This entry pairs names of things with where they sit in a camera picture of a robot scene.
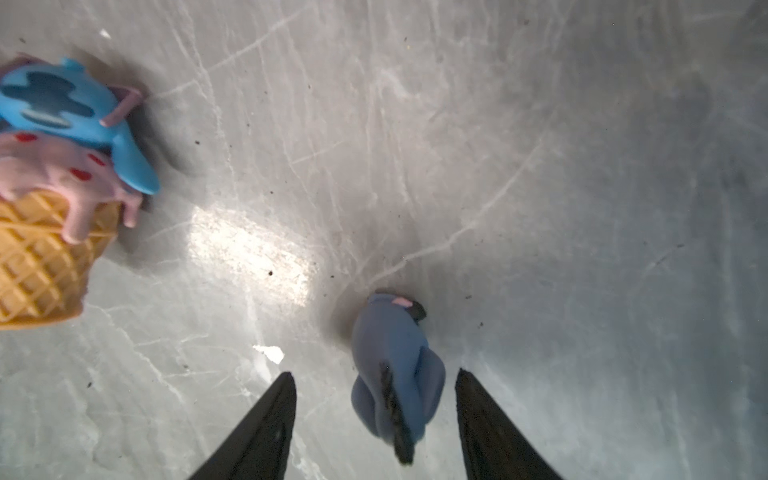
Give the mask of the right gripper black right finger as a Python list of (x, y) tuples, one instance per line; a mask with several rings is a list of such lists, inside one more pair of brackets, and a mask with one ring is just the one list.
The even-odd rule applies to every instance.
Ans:
[(458, 372), (455, 392), (469, 480), (561, 480), (471, 372)]

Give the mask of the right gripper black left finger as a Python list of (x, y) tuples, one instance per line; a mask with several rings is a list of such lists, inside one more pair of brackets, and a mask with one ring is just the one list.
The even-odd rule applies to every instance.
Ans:
[(191, 477), (195, 480), (284, 479), (296, 405), (294, 377), (283, 372)]

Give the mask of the blue grey eeyore toy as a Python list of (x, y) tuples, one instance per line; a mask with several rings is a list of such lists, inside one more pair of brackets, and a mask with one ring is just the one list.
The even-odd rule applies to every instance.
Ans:
[(353, 409), (373, 436), (394, 449), (402, 465), (413, 463), (446, 382), (444, 362), (419, 326), (425, 318), (417, 301), (375, 293), (352, 330)]

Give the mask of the ice cream cone toy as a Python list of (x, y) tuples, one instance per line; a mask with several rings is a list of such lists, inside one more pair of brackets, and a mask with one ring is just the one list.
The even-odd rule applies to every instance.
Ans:
[(159, 179), (128, 124), (141, 91), (79, 62), (1, 68), (1, 326), (79, 316), (96, 260), (137, 224)]

